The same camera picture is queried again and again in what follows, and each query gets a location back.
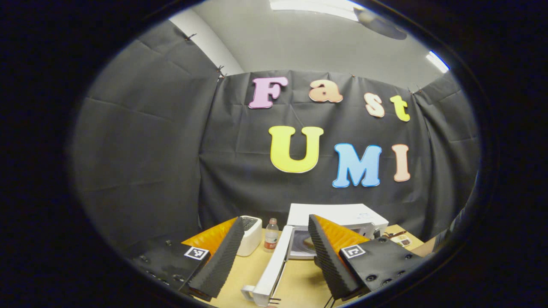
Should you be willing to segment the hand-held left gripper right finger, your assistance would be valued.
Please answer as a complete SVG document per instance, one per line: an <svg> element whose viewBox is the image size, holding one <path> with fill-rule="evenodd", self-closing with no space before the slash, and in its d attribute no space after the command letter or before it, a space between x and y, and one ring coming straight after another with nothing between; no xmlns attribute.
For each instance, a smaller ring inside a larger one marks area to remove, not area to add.
<svg viewBox="0 0 548 308"><path fill-rule="evenodd" d="M388 237L368 239L316 214L309 215L308 232L316 265L334 300L376 292L424 262L423 257Z"/></svg>

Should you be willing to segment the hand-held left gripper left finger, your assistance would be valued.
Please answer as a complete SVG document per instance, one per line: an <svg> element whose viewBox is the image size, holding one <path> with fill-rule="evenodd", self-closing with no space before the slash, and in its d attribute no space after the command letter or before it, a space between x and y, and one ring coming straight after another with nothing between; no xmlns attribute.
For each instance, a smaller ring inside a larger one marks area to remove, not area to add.
<svg viewBox="0 0 548 308"><path fill-rule="evenodd" d="M238 216L183 241L156 238L131 246L131 262L175 292L206 302L227 281L244 236Z"/></svg>

